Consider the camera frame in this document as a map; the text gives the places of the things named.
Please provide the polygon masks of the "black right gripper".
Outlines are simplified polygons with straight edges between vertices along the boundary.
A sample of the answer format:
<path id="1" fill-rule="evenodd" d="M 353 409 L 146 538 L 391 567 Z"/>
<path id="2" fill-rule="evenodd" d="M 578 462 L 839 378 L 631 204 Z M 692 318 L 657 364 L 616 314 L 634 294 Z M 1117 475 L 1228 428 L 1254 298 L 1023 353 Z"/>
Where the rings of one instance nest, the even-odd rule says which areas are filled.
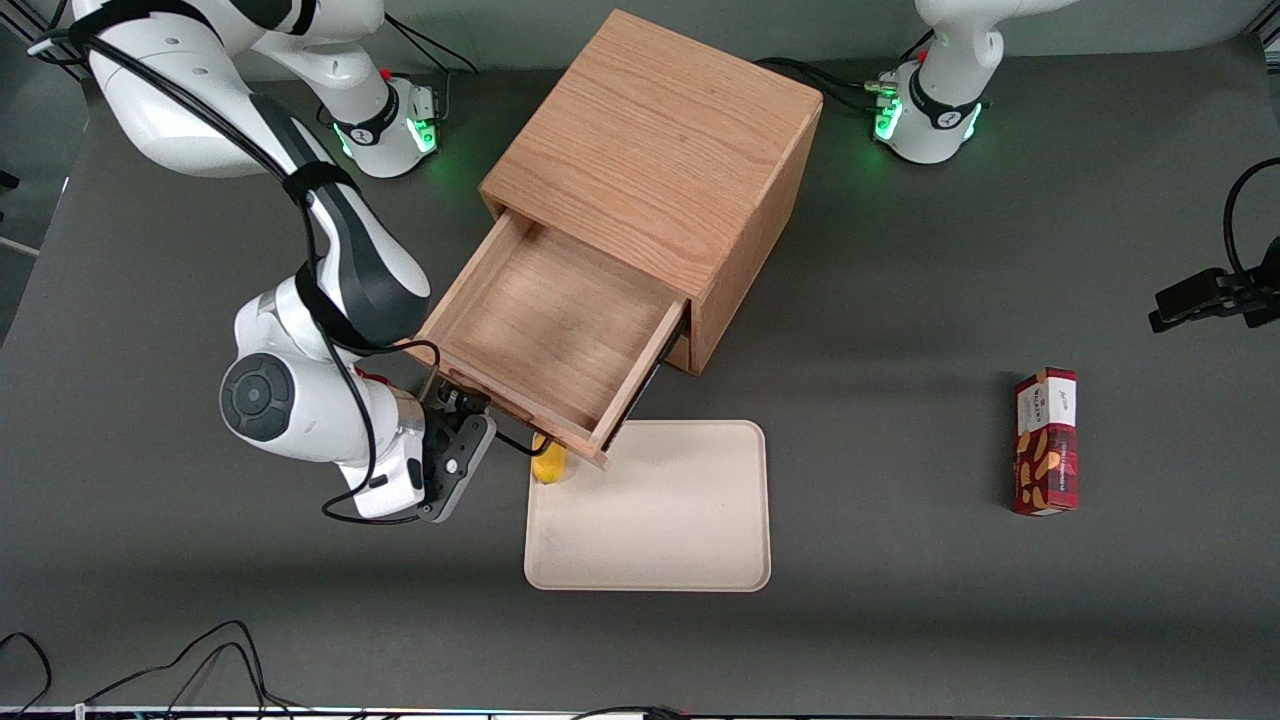
<path id="1" fill-rule="evenodd" d="M 425 421 L 428 436 L 456 436 L 465 424 L 463 416 L 486 415 L 489 395 L 456 386 L 425 386 Z"/>

